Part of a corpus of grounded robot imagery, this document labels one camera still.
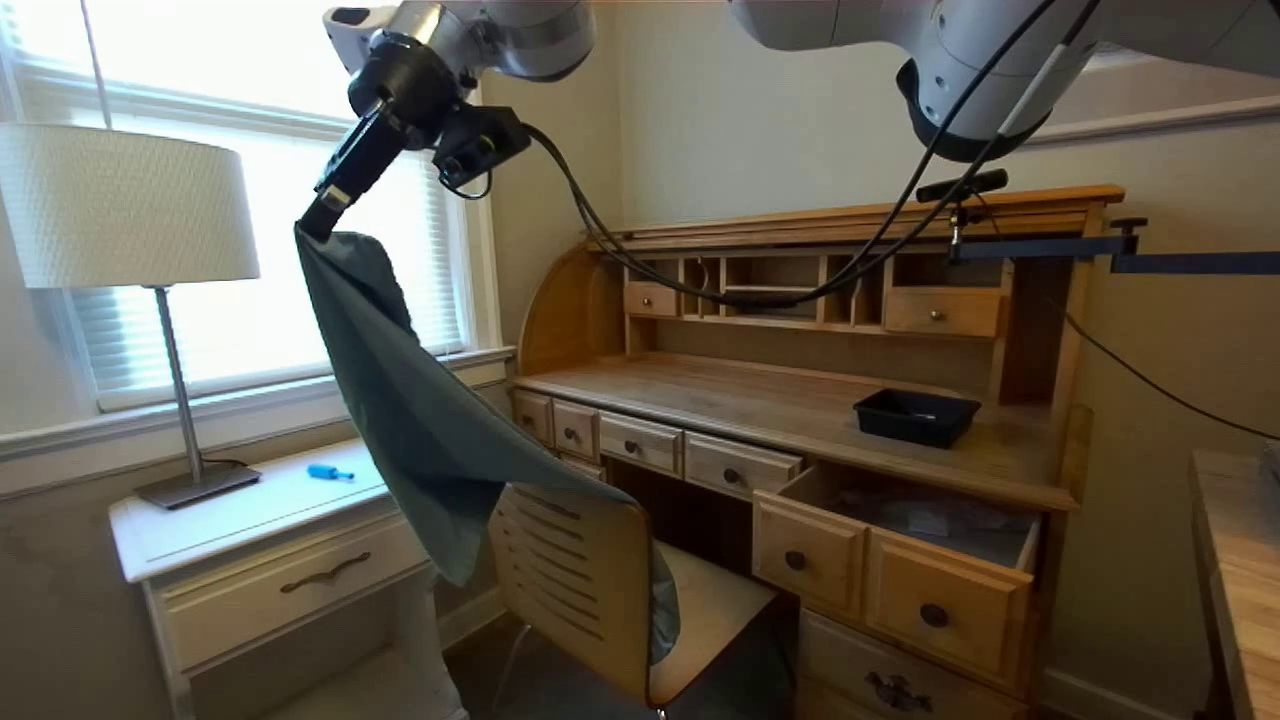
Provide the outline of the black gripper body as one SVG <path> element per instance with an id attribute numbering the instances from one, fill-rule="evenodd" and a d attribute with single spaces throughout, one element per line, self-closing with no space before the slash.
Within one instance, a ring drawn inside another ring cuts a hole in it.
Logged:
<path id="1" fill-rule="evenodd" d="M 379 31 L 348 82 L 356 124 L 315 178 L 323 204 L 356 204 L 403 149 L 433 149 L 458 104 L 452 66 L 406 35 Z"/>

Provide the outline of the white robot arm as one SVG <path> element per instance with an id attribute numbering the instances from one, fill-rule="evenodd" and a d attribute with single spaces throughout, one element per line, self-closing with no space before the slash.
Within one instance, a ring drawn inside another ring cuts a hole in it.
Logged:
<path id="1" fill-rule="evenodd" d="M 771 51 L 896 42 L 896 87 L 918 143 L 946 159 L 1009 156 L 1069 91 L 1100 42 L 1203 66 L 1280 72 L 1280 0 L 726 0 L 736 24 Z M 328 238 L 340 215 L 410 149 L 428 149 L 449 188 L 523 149 L 495 112 L 478 143 L 466 104 L 478 72 L 561 78 L 591 51 L 587 0 L 396 0 L 332 9 L 323 31 L 350 72 L 356 128 L 332 152 L 301 215 Z"/>

